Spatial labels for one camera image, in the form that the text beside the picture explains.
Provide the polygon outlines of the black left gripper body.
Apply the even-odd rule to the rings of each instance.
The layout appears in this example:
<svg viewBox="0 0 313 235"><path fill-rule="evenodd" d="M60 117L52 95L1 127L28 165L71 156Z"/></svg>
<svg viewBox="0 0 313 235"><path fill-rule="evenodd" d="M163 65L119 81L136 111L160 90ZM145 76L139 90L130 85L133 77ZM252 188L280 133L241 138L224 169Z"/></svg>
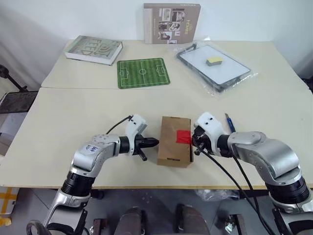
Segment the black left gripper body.
<svg viewBox="0 0 313 235"><path fill-rule="evenodd" d="M147 161L145 153L141 150L146 147L146 138L143 136L135 137L133 155L139 155L143 161Z"/></svg>

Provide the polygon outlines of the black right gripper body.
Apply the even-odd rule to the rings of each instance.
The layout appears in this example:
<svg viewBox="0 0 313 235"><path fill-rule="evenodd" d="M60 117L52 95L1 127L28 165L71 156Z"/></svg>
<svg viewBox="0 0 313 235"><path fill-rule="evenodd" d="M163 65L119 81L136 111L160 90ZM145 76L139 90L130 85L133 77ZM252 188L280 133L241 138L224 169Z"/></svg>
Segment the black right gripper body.
<svg viewBox="0 0 313 235"><path fill-rule="evenodd" d="M199 156L202 150L206 150L208 154L213 154L211 148L211 141L207 134L205 134L205 130L200 126L197 126L194 129L192 134L192 145L196 147L194 154Z"/></svg>

